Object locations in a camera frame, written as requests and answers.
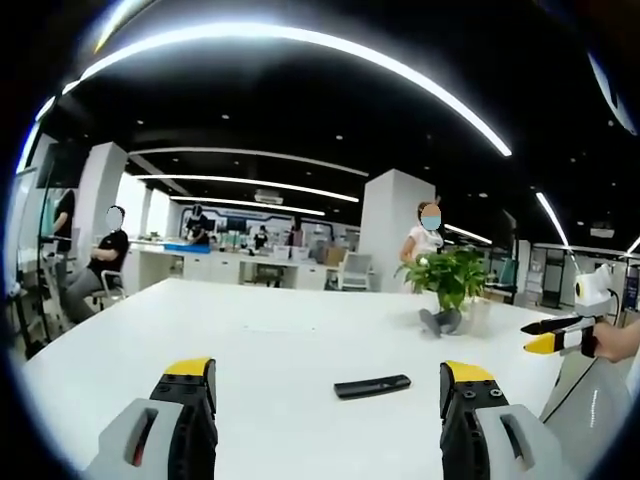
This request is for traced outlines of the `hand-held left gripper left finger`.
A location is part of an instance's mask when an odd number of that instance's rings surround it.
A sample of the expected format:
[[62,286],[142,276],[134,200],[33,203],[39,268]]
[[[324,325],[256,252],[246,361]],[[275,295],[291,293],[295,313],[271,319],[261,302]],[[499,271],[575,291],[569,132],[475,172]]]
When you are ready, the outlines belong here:
[[100,433],[85,479],[212,479],[215,472],[216,361],[168,367],[150,396],[133,400]]

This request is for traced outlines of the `person's right hand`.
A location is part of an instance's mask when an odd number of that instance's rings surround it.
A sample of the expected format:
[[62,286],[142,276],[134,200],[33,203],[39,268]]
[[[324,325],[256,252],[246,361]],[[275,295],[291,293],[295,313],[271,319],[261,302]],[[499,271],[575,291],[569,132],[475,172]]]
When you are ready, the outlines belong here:
[[639,327],[639,321],[624,328],[618,328],[607,322],[597,323],[594,326],[595,356],[604,358],[611,363],[618,363],[634,357],[639,349]]

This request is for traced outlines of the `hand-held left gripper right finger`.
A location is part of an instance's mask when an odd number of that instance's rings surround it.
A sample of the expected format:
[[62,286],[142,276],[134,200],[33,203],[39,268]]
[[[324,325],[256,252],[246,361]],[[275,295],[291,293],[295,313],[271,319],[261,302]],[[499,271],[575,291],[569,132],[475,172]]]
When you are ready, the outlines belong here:
[[479,366],[440,364],[445,479],[574,479],[554,434]]

